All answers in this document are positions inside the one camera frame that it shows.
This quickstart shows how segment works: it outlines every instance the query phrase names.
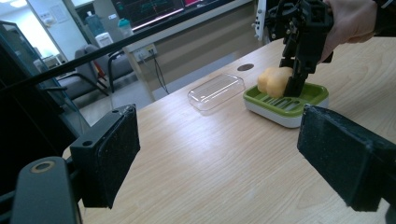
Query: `green soap dish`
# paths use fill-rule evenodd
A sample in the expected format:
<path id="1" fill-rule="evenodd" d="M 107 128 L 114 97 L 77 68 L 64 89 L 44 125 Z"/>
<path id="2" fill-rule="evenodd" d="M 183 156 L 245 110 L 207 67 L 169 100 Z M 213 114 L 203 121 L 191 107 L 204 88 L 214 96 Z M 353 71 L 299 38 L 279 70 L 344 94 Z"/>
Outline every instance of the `green soap dish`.
<path id="1" fill-rule="evenodd" d="M 254 86 L 245 91 L 244 100 L 247 109 L 287 128 L 298 128 L 304 105 L 326 108 L 329 105 L 329 92 L 322 86 L 305 82 L 299 97 L 273 98 Z"/>

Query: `plastic lid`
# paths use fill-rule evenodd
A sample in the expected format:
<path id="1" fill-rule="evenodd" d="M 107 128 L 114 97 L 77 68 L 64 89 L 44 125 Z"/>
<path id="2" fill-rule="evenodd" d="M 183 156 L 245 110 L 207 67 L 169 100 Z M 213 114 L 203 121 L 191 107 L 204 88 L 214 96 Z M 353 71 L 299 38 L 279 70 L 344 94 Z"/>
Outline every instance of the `plastic lid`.
<path id="1" fill-rule="evenodd" d="M 120 19 L 120 20 L 119 20 L 119 27 L 127 26 L 127 25 L 129 25 L 129 24 L 130 24 L 129 21 L 126 20 L 126 19 Z"/>
<path id="2" fill-rule="evenodd" d="M 191 90 L 190 104 L 201 111 L 214 108 L 245 90 L 244 80 L 229 74 L 219 75 Z"/>

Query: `chair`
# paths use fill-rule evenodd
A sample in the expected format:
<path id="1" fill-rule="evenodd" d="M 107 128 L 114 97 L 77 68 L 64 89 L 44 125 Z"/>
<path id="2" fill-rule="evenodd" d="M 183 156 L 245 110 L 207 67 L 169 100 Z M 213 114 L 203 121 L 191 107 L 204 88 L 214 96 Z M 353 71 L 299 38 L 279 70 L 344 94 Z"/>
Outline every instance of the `chair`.
<path id="1" fill-rule="evenodd" d="M 75 57 L 79 58 L 86 54 L 85 46 L 76 50 Z M 87 94 L 88 92 L 99 90 L 104 95 L 108 96 L 107 92 L 101 89 L 97 84 L 106 88 L 95 72 L 93 63 L 84 63 L 76 68 L 76 73 L 66 75 L 58 79 L 62 87 L 66 87 L 65 92 L 70 99 L 74 100 L 79 96 Z"/>
<path id="2" fill-rule="evenodd" d="M 88 53 L 92 53 L 99 48 L 95 45 L 89 44 L 85 47 Z M 128 74 L 132 74 L 134 69 L 128 61 L 127 56 L 123 51 L 117 51 L 110 55 L 104 55 L 95 60 L 100 67 L 105 71 L 108 76 L 108 83 L 110 85 L 111 92 L 114 92 L 114 80 L 124 77 Z"/>

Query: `computer screen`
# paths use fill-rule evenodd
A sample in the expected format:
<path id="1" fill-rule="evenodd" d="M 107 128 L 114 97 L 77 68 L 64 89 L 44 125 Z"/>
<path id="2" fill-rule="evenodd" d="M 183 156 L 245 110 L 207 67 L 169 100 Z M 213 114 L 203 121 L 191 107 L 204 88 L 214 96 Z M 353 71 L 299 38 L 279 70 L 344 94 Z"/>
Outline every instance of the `computer screen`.
<path id="1" fill-rule="evenodd" d="M 137 30 L 184 9 L 181 0 L 112 0 L 119 17 Z"/>
<path id="2" fill-rule="evenodd" d="M 202 0 L 184 0 L 184 6 L 189 7 L 200 2 L 202 2 Z"/>

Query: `wooden table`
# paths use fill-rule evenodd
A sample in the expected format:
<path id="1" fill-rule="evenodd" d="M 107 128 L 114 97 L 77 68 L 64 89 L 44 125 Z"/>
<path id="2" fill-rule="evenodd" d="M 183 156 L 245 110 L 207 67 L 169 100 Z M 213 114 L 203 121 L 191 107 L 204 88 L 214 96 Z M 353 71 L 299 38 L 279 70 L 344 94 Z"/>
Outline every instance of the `wooden table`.
<path id="1" fill-rule="evenodd" d="M 189 104 L 191 89 L 223 73 L 255 85 L 283 48 L 273 42 L 138 111 L 141 151 L 113 209 L 83 208 L 84 223 L 385 223 L 385 201 L 372 213 L 346 207 L 298 151 L 299 129 L 250 112 L 242 93 L 210 114 Z M 308 82 L 329 90 L 331 110 L 396 143 L 396 38 L 340 46 Z"/>

